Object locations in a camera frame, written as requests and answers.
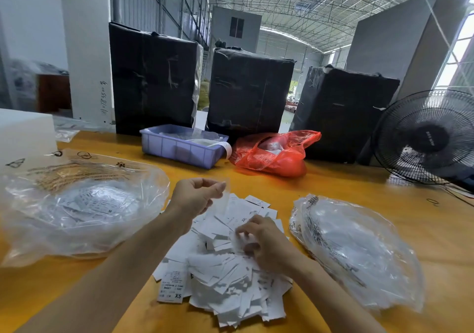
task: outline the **pile of tags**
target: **pile of tags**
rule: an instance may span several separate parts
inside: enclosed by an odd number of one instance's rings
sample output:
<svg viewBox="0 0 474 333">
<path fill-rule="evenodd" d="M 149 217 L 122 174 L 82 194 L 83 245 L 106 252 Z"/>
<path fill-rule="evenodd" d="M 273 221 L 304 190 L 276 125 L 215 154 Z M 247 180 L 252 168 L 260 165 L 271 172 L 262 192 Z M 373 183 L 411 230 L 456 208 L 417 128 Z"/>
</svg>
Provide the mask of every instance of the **pile of tags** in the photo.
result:
<svg viewBox="0 0 474 333">
<path fill-rule="evenodd" d="M 254 237 L 234 233 L 254 215 L 271 217 L 283 232 L 277 211 L 252 196 L 240 199 L 230 194 L 218 201 L 220 206 L 214 202 L 212 210 L 194 219 L 191 230 L 176 241 L 153 273 L 157 281 L 161 279 L 158 301 L 182 303 L 190 296 L 189 303 L 213 312 L 220 327 L 236 328 L 255 315 L 264 321 L 286 317 L 282 296 L 293 281 L 260 269 L 243 252 Z"/>
</svg>

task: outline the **fan guard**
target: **fan guard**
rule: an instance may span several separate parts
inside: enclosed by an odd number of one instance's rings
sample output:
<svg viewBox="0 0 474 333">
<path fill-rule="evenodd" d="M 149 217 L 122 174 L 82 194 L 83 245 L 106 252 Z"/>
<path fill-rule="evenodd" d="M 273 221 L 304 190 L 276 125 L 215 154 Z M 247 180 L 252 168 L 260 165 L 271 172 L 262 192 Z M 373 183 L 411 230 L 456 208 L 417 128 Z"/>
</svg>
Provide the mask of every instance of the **fan guard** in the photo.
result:
<svg viewBox="0 0 474 333">
<path fill-rule="evenodd" d="M 383 112 L 371 148 L 382 167 L 410 182 L 463 180 L 474 167 L 474 97 L 430 90 L 402 98 Z"/>
</svg>

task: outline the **blue plastic crate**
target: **blue plastic crate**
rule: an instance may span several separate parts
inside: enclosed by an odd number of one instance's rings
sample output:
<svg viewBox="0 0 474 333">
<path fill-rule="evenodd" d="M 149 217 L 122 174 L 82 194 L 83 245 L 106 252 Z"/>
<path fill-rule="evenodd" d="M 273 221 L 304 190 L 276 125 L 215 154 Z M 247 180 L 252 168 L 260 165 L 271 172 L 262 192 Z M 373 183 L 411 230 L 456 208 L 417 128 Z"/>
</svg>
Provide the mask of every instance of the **blue plastic crate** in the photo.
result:
<svg viewBox="0 0 474 333">
<path fill-rule="evenodd" d="M 224 147 L 220 145 L 206 147 L 197 143 L 183 139 L 165 136 L 160 133 L 192 133 L 193 129 L 176 126 L 174 124 L 164 124 L 145 128 L 141 130 L 142 150 L 150 155 L 165 157 L 187 163 L 189 165 L 210 169 L 226 153 Z M 211 135 L 213 132 L 202 131 L 201 138 Z M 227 142 L 228 136 L 219 135 Z"/>
</svg>

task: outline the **yellow table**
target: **yellow table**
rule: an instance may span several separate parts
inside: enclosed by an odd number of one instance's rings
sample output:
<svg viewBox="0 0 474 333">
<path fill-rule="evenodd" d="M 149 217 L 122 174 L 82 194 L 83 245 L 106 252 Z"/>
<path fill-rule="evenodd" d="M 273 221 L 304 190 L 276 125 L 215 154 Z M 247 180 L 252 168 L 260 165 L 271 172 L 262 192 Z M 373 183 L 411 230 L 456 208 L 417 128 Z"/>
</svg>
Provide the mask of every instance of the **yellow table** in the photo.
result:
<svg viewBox="0 0 474 333">
<path fill-rule="evenodd" d="M 210 171 L 141 152 L 137 137 L 80 132 L 73 148 L 157 165 L 168 175 L 172 187 L 181 178 L 227 176 L 231 191 L 239 197 L 252 194 L 278 210 L 288 230 L 293 201 L 308 193 L 338 198 L 369 207 L 392 221 L 402 239 L 421 261 L 426 277 L 426 303 L 421 314 L 404 307 L 382 312 L 378 318 L 388 332 L 467 333 L 474 331 L 474 208 L 430 188 L 393 186 L 381 168 L 307 162 L 305 177 L 282 179 L 241 170 L 220 160 Z M 427 199 L 435 199 L 434 205 Z M 0 237 L 0 257 L 8 245 Z M 20 269 L 0 269 L 0 333 L 12 332 L 43 306 L 70 288 L 101 260 L 45 258 Z M 158 304 L 159 285 L 151 277 L 129 307 L 115 332 L 218 332 L 217 319 L 200 309 Z M 284 320 L 263 324 L 259 317 L 244 321 L 241 332 L 328 332 L 317 310 L 303 292 L 294 287 L 285 294 Z"/>
</svg>

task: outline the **black wrapped package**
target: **black wrapped package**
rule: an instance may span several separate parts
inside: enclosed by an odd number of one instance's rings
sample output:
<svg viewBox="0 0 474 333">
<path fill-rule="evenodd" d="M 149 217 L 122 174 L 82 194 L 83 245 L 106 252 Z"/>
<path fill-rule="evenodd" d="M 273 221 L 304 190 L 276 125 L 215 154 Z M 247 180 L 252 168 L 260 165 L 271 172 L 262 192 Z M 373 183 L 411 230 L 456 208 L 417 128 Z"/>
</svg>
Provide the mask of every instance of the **black wrapped package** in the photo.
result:
<svg viewBox="0 0 474 333">
<path fill-rule="evenodd" d="M 194 127 L 202 46 L 109 24 L 117 133 L 172 123 Z"/>
<path fill-rule="evenodd" d="M 294 63 L 216 48 L 206 130 L 228 135 L 231 144 L 249 134 L 278 132 Z"/>
<path fill-rule="evenodd" d="M 306 158 L 354 163 L 399 84 L 381 75 L 310 67 L 290 125 L 290 131 L 322 133 Z"/>
</svg>

